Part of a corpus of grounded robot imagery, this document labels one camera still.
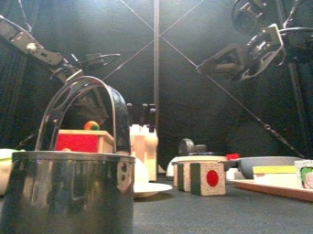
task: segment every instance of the gray bowl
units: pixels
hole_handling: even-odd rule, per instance
[[[294,161],[303,160],[290,156],[244,157],[236,160],[238,169],[246,179],[252,179],[252,166],[263,165],[294,165]]]

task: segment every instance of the wooden cutting board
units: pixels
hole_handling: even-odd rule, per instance
[[[239,188],[243,188],[255,192],[260,192],[264,194],[282,196],[282,197],[291,197],[295,199],[313,202],[313,189],[288,188],[288,187],[282,187],[282,186],[266,186],[266,185],[255,184],[252,180],[235,180],[234,183]]]

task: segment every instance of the dark table surface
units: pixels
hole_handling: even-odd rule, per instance
[[[157,183],[171,185],[164,177]],[[313,204],[226,184],[226,195],[201,197],[172,188],[135,199],[133,234],[313,233]]]

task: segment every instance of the red object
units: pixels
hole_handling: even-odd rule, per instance
[[[97,153],[97,135],[58,133],[54,150]]]
[[[227,158],[227,160],[238,159],[239,158],[239,154],[227,154],[226,158]]]
[[[209,170],[205,174],[205,182],[209,186],[216,186],[216,184],[219,183],[219,175],[216,173],[216,171]]]

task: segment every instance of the stainless steel pot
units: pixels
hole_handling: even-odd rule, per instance
[[[133,166],[116,154],[13,154],[0,233],[132,233]]]
[[[94,87],[105,88],[111,99],[115,154],[54,152],[64,112]],[[124,101],[98,79],[73,79],[49,102],[36,150],[12,155],[0,233],[131,234],[135,159],[119,152],[129,153]]]

